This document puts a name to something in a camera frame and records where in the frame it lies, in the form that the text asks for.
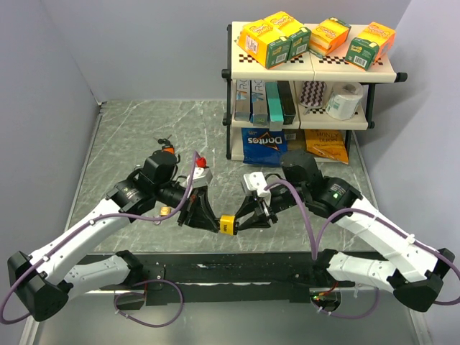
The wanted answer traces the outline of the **orange black padlock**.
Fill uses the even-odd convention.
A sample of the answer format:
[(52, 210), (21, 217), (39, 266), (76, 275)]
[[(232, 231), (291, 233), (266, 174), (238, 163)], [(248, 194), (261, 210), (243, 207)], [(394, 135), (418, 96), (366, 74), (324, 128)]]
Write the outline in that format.
[(163, 152), (169, 152), (171, 154), (175, 154), (175, 147), (170, 141), (171, 136), (168, 136), (166, 138), (155, 138), (157, 143), (161, 146), (161, 150)]

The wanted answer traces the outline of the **yellow padlock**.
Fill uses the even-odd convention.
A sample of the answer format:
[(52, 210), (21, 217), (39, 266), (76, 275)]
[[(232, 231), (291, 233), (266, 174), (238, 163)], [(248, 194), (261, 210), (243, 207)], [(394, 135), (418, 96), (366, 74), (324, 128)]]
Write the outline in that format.
[(237, 222), (235, 215), (222, 215), (219, 220), (219, 232), (229, 236), (237, 234)]

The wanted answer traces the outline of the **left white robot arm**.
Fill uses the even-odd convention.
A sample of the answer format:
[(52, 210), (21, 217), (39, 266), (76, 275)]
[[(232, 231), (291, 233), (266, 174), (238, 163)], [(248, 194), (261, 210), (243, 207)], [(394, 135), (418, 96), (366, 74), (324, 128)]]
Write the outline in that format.
[(185, 185), (181, 185), (174, 179), (179, 162), (171, 149), (153, 152), (58, 238), (30, 254), (18, 251), (10, 256), (7, 295), (16, 295), (28, 316), (45, 321), (88, 291), (109, 285), (137, 287), (143, 266), (129, 251), (93, 264), (81, 265), (80, 261), (136, 220), (159, 224), (185, 211), (192, 195), (207, 188), (212, 174), (206, 159), (195, 152)]

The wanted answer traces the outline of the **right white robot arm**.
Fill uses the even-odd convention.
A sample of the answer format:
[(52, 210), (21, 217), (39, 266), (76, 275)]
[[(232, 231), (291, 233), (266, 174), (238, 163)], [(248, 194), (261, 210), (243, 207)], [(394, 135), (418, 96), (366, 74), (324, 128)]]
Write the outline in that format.
[[(277, 214), (297, 206), (303, 215), (310, 253), (318, 265), (315, 281), (330, 286), (335, 281), (354, 282), (392, 293), (404, 306), (426, 312), (440, 305), (438, 295), (449, 271), (459, 273), (455, 255), (434, 249), (383, 216), (353, 185), (323, 175), (312, 154), (289, 151), (281, 157), (283, 178), (268, 183), (263, 172), (244, 174), (246, 199), (238, 217), (253, 215), (239, 230), (269, 227)], [(319, 249), (324, 230), (313, 233), (308, 212), (336, 224), (365, 241), (381, 259), (351, 256), (333, 249)]]

